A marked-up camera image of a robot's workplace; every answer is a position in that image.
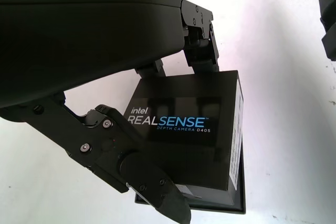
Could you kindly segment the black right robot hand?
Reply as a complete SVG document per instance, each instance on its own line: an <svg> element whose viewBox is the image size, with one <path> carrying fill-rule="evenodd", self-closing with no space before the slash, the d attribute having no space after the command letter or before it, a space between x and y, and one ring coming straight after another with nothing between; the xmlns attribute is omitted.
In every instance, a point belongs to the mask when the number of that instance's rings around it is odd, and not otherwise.
<svg viewBox="0 0 336 224"><path fill-rule="evenodd" d="M327 58L335 61L335 0L319 0L320 21L325 29L322 37Z"/></svg>

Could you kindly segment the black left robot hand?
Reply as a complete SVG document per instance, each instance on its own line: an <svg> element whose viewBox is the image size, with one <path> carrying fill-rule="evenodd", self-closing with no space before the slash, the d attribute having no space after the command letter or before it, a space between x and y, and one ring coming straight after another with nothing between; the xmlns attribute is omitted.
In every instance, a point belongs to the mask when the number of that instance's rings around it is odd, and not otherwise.
<svg viewBox="0 0 336 224"><path fill-rule="evenodd" d="M162 77L162 58L179 51L194 72L217 72L212 20L186 0L1 0L1 117L29 124L119 192L134 189L189 223L188 202L143 157L131 123L106 105L78 116L64 92L130 69Z"/></svg>

